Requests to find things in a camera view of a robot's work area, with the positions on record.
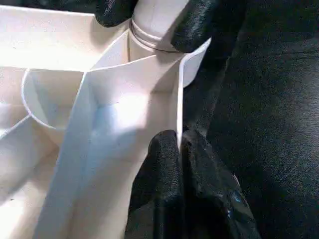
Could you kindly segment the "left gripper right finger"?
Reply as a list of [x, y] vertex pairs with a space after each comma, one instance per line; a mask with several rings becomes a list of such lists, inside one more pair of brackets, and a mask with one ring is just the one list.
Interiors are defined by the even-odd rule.
[[186, 229], [190, 239], [259, 239], [254, 216], [234, 174], [195, 130], [183, 134]]

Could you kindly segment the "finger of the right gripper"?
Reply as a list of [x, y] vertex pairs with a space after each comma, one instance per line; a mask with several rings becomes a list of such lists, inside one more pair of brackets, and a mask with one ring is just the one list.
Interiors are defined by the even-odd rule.
[[191, 0], [171, 44], [178, 51], [190, 53], [211, 39], [213, 54], [230, 54], [244, 18], [243, 0]]
[[137, 2], [138, 0], [98, 0], [95, 18], [104, 27], [115, 27], [132, 17]]

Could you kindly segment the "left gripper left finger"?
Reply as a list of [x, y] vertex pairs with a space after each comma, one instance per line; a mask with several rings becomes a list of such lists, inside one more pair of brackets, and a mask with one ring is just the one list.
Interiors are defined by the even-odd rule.
[[155, 135], [132, 186], [127, 239], [181, 239], [184, 236], [182, 172], [174, 130]]

